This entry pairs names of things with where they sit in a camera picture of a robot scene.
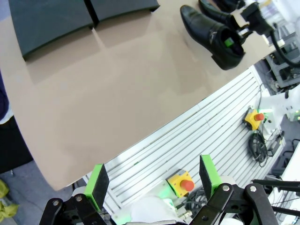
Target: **brown table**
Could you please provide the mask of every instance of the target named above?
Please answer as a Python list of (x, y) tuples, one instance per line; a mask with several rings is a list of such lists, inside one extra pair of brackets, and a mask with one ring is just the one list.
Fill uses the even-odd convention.
[(114, 158), (272, 51), (253, 34), (239, 66), (223, 71), (186, 32), (183, 1), (159, 3), (154, 13), (120, 16), (57, 40), (27, 62), (11, 17), (0, 22), (7, 94), (25, 142), (54, 189)]

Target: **yellow cloth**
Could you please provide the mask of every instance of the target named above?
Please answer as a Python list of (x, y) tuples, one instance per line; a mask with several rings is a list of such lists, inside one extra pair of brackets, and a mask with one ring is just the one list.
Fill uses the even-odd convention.
[(9, 192), (8, 186), (2, 180), (0, 180), (0, 198), (4, 198)]
[(19, 205), (11, 204), (9, 206), (4, 206), (3, 203), (0, 201), (0, 223), (4, 218), (13, 217), (18, 210)]

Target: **aluminum profile panel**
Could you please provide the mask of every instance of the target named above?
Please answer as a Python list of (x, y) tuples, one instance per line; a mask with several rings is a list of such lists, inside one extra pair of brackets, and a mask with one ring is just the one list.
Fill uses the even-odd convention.
[(110, 184), (105, 209), (110, 214), (115, 213), (178, 169), (189, 171), (196, 187), (201, 186), (200, 154), (210, 154), (219, 175), (232, 176), (242, 188), (254, 178), (262, 179), (274, 164), (280, 149), (261, 168), (247, 150), (251, 132), (241, 122), (248, 107), (257, 106), (261, 83), (255, 68), (249, 68), (106, 163)]

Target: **bolt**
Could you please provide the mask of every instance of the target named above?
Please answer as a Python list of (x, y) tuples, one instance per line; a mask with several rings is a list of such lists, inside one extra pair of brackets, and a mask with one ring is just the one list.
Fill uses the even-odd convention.
[(76, 201), (80, 202), (83, 198), (81, 196), (76, 197)]
[(250, 191), (255, 192), (255, 191), (256, 191), (256, 187), (251, 186), (251, 187), (250, 187)]
[(57, 201), (57, 200), (55, 200), (54, 202), (53, 202), (53, 205), (54, 206), (57, 206), (58, 205), (58, 203), (60, 203), (59, 201)]
[(227, 185), (224, 185), (224, 186), (222, 187), (222, 189), (223, 189), (223, 191), (229, 191), (229, 190), (230, 190), (230, 188), (229, 188)]

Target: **orange knob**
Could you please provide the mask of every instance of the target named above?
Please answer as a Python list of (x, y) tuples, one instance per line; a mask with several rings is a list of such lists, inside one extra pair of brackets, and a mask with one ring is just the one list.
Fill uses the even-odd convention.
[(254, 116), (254, 120), (255, 121), (261, 121), (261, 120), (263, 120), (264, 119), (264, 114), (263, 113), (259, 113), (259, 114), (256, 114), (255, 116)]
[(180, 182), (180, 187), (185, 189), (186, 191), (191, 191), (194, 189), (195, 184), (190, 180), (183, 180), (182, 182)]

